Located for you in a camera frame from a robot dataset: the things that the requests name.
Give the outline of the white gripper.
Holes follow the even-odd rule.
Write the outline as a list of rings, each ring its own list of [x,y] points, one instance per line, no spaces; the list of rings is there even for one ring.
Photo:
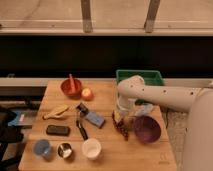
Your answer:
[[[115,120],[120,122],[133,110],[135,101],[126,97],[118,97],[114,110]]]

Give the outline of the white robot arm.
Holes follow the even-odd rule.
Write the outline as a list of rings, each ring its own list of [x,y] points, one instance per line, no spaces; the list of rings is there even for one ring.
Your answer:
[[[125,115],[136,100],[188,114],[181,171],[213,171],[213,88],[146,85],[134,75],[117,84],[117,107]]]

